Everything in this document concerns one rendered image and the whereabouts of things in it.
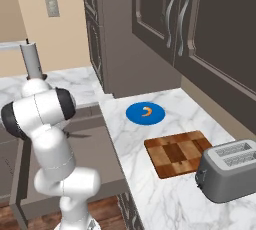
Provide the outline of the wooden checkered cutting board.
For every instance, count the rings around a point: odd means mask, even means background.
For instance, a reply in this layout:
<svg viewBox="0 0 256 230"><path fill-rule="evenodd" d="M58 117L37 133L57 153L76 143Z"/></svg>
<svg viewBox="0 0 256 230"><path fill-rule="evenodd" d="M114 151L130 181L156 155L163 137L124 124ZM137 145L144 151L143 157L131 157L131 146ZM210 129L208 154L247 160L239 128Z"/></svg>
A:
<svg viewBox="0 0 256 230"><path fill-rule="evenodd" d="M148 139L144 146L160 179L196 172L211 143L199 130Z"/></svg>

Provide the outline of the narrow dark wall cupboard door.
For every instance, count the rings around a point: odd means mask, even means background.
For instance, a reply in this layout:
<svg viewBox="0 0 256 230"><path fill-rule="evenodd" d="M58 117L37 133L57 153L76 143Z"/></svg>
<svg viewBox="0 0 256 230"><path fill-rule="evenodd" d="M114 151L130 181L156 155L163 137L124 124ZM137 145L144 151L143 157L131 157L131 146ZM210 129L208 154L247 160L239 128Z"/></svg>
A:
<svg viewBox="0 0 256 230"><path fill-rule="evenodd" d="M169 64L173 63L175 41L175 13L177 0L174 0L170 15L172 34L171 47L166 47L166 9L170 0L132 0L132 32Z"/></svg>

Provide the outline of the blue round plate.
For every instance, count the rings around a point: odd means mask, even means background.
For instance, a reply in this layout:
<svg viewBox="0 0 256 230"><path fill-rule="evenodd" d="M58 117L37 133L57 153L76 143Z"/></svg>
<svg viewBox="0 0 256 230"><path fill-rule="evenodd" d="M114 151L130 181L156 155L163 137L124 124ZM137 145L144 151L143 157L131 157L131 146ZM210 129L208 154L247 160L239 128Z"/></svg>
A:
<svg viewBox="0 0 256 230"><path fill-rule="evenodd" d="M151 107L152 114L142 117L145 113L143 107ZM133 123L138 125L154 125L161 122L165 118L165 110L158 104L152 102L137 102L130 105L126 110L126 117Z"/></svg>

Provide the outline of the tall dark brown cabinet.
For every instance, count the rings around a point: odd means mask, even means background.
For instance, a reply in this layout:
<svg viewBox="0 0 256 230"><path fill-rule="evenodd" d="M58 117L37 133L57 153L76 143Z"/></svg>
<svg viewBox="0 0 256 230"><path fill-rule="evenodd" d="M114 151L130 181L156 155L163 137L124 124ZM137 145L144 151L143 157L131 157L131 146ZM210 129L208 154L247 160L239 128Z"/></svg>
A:
<svg viewBox="0 0 256 230"><path fill-rule="evenodd" d="M102 89L126 97L181 85L181 75L132 33L132 0L84 0L90 61Z"/></svg>

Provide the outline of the grey wall outlet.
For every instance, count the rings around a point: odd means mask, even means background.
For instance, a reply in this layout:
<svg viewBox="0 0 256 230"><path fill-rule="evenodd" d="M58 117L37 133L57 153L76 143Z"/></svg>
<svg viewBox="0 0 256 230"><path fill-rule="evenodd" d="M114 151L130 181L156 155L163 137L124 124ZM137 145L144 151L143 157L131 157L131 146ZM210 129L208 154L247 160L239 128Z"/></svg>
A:
<svg viewBox="0 0 256 230"><path fill-rule="evenodd" d="M49 17L59 17L59 7L57 0L45 0L46 9Z"/></svg>

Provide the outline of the grey two-slot toaster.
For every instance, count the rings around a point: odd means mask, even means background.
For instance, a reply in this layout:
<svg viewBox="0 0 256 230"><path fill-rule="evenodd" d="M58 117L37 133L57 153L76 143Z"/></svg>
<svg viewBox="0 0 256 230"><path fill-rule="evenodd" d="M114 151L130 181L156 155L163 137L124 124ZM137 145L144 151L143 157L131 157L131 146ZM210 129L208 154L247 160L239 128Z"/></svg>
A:
<svg viewBox="0 0 256 230"><path fill-rule="evenodd" d="M256 141L244 139L206 149L195 181L214 203L256 193Z"/></svg>

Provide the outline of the dark base cabinet front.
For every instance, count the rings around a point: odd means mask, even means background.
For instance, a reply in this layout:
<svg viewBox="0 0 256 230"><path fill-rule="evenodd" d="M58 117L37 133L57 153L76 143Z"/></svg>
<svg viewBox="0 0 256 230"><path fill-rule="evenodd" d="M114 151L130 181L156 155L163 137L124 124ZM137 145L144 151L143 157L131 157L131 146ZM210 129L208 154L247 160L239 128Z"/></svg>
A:
<svg viewBox="0 0 256 230"><path fill-rule="evenodd" d="M129 192L121 193L117 196L118 206L127 230L145 230L132 195Z"/></svg>

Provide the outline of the grey sink tap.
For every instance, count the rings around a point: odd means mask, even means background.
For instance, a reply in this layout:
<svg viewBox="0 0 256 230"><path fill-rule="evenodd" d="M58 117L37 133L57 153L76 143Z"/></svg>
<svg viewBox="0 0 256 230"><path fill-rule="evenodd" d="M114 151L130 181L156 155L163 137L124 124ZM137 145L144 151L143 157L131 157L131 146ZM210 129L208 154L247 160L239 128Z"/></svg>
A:
<svg viewBox="0 0 256 230"><path fill-rule="evenodd" d="M20 49L27 70L27 79L40 78L45 80L47 75L43 73L36 43L25 41L1 42L0 50Z"/></svg>

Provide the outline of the wide dark wall cupboard door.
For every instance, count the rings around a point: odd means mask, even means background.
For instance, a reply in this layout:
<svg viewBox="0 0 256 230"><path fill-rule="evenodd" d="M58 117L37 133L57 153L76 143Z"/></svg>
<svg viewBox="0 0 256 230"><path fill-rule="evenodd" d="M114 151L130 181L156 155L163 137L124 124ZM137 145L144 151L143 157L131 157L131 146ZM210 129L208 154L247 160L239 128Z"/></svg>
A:
<svg viewBox="0 0 256 230"><path fill-rule="evenodd" d="M175 68L256 134L256 0L190 0L183 40Z"/></svg>

